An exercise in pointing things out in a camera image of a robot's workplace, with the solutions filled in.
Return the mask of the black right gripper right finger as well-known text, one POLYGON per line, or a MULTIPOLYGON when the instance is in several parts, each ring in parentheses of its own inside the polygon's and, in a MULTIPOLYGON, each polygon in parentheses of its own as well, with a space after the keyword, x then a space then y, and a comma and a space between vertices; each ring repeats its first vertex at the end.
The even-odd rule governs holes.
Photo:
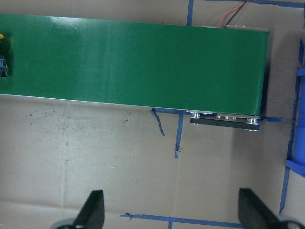
POLYGON ((250 188, 239 189, 238 218, 244 229, 301 228, 296 219, 276 216, 250 188))

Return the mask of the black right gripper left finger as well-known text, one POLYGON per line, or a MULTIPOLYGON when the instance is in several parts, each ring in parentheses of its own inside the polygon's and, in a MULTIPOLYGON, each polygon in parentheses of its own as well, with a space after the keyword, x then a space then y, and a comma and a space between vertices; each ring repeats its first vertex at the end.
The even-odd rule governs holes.
POLYGON ((103 190, 90 193, 75 219, 55 223, 56 229, 102 229, 105 221, 103 190))

